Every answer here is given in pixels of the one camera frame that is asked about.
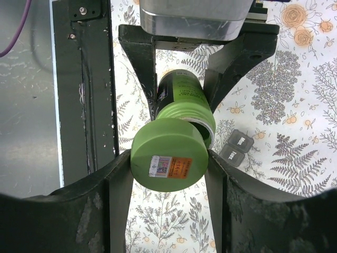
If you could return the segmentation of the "green bottle cap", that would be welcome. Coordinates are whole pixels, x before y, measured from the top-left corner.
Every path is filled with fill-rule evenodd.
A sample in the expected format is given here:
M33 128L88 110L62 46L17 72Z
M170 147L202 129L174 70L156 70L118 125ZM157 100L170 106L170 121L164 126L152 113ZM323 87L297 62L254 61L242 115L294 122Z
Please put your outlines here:
M154 120L140 128L131 146L131 172L142 186L180 191L205 174L209 154L199 129L177 118Z

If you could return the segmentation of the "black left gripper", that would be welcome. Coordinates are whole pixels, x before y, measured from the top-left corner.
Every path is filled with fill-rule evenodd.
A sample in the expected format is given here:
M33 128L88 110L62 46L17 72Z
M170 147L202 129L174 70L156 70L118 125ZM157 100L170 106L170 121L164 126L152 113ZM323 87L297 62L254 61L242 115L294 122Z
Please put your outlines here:
M155 119L157 75L155 43L159 50L191 52L201 44L226 44L209 56L205 70L204 93L211 111L251 69L276 51L280 27L265 24L267 8L252 5L245 20L215 21L210 19L154 16L151 33L140 26L122 24L118 40L130 61L147 100L150 119Z

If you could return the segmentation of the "green pill bottle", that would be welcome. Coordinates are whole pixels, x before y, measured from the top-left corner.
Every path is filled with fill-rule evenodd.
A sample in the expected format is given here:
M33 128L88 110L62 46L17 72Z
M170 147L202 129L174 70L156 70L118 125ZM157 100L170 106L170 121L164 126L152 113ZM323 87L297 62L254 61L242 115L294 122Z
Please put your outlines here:
M214 144L214 115L198 78L190 71L177 69L163 75L157 90L155 118L188 121L199 130L208 149Z

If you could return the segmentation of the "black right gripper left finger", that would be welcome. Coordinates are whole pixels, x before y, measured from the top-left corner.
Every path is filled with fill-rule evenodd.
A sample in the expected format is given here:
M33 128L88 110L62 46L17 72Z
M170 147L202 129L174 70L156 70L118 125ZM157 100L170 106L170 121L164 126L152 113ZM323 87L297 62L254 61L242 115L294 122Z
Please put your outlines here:
M130 151L48 196L1 195L1 252L126 252Z

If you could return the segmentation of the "grey weekly pill organizer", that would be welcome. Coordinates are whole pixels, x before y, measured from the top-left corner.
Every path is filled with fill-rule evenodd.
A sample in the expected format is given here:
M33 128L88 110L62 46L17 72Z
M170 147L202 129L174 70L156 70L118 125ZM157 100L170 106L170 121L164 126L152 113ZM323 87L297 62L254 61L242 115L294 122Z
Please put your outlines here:
M220 157L233 167L239 167L245 155L253 147L254 140L245 133L234 129L223 146Z

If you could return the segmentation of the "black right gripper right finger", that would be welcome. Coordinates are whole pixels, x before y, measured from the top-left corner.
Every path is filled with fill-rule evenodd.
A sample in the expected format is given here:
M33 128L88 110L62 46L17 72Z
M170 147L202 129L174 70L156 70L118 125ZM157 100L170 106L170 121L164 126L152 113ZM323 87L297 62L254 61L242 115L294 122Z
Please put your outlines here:
M265 184L209 151L217 252L336 252L336 190L310 198Z

